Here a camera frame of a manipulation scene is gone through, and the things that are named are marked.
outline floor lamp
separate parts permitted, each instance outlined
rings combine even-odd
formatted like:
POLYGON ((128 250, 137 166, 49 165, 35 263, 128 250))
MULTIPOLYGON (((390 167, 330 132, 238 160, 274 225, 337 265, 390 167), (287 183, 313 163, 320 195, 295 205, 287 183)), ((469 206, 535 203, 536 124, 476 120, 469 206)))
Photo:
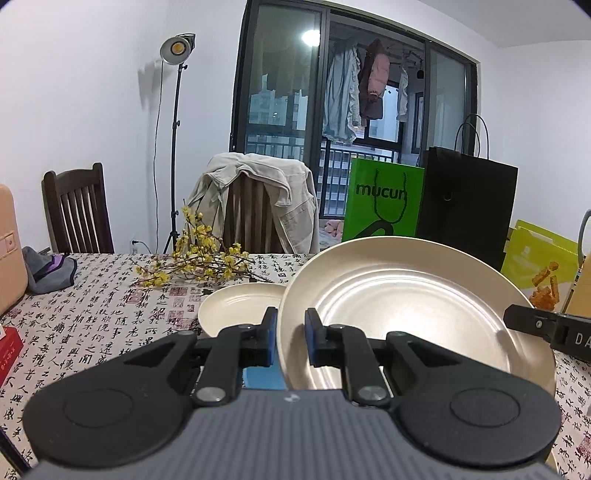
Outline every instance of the floor lamp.
POLYGON ((175 37, 169 38, 162 44, 160 47, 160 56, 162 60, 164 60, 169 65, 178 65, 178 75, 177 75, 177 90, 176 94, 174 95, 174 118, 173 118, 173 141, 172 141, 172 151, 170 154, 170 219, 171 219, 171 229, 170 233, 168 234, 168 240, 166 241, 166 246, 164 247, 164 252, 168 250, 168 245, 172 241, 172 250, 177 244, 178 239, 178 232, 177 232, 177 215, 178 210, 175 208, 175 198, 174 198, 174 182, 175 182, 175 175, 174 175, 174 162, 175 162, 175 154, 177 148, 177 128, 180 126, 180 120, 177 120, 177 111, 178 111, 178 92, 181 87, 181 74, 183 70, 187 68, 184 64, 184 61, 187 60, 191 52, 195 48, 195 34, 194 33, 184 33, 182 35, 177 35, 175 37))

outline pink suitcase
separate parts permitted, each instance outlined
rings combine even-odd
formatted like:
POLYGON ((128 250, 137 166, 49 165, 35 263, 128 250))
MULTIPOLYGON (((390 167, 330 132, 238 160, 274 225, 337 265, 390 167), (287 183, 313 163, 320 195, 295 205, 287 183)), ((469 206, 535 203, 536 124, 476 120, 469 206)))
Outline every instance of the pink suitcase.
POLYGON ((18 238, 12 193, 0 184, 0 315, 14 305, 27 288, 27 269, 18 238))

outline beige jacket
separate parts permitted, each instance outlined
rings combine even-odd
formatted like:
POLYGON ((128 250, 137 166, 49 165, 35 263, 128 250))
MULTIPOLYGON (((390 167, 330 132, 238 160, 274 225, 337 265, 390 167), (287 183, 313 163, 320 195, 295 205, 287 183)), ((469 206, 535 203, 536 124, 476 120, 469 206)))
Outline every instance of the beige jacket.
POLYGON ((301 161, 254 153, 215 155, 195 185, 187 205, 203 214, 213 233, 223 234, 228 186, 240 175, 263 182, 271 200, 273 223, 285 253, 318 253, 318 202, 312 172, 301 161))

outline black mechanical arm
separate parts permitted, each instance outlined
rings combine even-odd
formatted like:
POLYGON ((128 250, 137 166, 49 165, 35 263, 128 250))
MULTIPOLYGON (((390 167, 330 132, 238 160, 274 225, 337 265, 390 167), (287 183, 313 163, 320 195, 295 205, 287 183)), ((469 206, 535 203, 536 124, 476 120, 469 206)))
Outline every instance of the black mechanical arm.
POLYGON ((308 309, 310 363, 340 369, 342 389, 242 389, 243 368, 272 363, 276 321, 177 332, 43 388, 23 415, 26 477, 559 478, 551 395, 404 332, 367 339, 308 309))

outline pink stuffed toy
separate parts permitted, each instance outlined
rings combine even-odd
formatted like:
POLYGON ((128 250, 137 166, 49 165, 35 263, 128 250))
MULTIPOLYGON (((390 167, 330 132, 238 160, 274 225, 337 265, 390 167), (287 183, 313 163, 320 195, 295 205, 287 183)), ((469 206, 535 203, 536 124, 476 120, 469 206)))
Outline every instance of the pink stuffed toy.
POLYGON ((324 226, 324 231, 332 236, 343 236, 343 221, 342 220, 327 220, 324 226))

